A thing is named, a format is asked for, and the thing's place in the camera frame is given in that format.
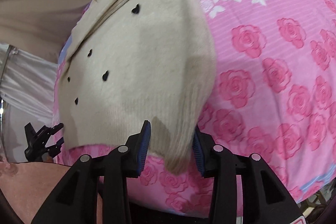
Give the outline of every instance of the person's arm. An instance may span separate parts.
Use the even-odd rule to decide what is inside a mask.
[[[11,168],[14,168],[12,174],[0,171],[0,189],[19,218],[25,224],[30,224],[70,167],[47,162],[24,162],[11,164]],[[97,224],[102,224],[102,200],[99,195]]]

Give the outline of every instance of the bare skin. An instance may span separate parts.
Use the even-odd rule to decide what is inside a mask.
[[[0,189],[24,224],[31,224],[52,189],[70,167],[50,162],[0,163]],[[97,224],[102,224],[102,200],[98,195]]]

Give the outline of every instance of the pink floral fabric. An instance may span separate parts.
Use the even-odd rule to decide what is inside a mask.
[[[336,0],[199,3],[217,54],[216,83],[200,129],[233,153],[259,153],[297,202],[314,194],[336,176]],[[57,82],[55,90],[57,123]],[[111,149],[63,149],[57,162],[72,165],[84,153],[95,157]],[[205,217],[212,185],[193,160],[186,173],[174,176],[149,155],[140,178],[128,180],[128,193],[151,208]],[[238,215],[240,185],[238,178]]]

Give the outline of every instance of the white sheer curtain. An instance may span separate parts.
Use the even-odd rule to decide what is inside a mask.
[[[7,48],[7,44],[0,44],[0,63]],[[4,70],[0,95],[9,105],[51,126],[56,69],[57,64],[13,49]]]

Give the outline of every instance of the black heart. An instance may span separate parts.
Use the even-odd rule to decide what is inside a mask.
[[[140,5],[137,4],[135,8],[132,9],[132,13],[138,14],[140,12]]]
[[[109,77],[109,71],[108,70],[103,74],[103,81],[104,82],[107,80],[107,77]]]

